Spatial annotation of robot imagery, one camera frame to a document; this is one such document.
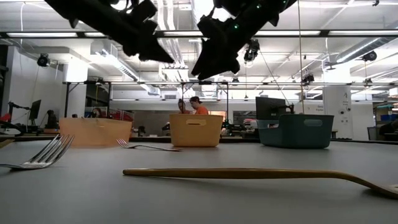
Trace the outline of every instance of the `gray table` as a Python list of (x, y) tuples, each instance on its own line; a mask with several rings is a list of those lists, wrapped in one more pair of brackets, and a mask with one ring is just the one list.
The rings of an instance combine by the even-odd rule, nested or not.
[[(0, 149), (22, 162), (45, 141)], [(170, 144), (153, 144), (170, 147)], [(0, 223), (398, 223), (398, 201), (344, 180), (192, 180), (127, 177), (126, 168), (331, 169), (398, 183), (398, 147), (333, 142), (291, 150), (220, 144), (183, 152), (70, 149), (53, 167), (0, 170)]]

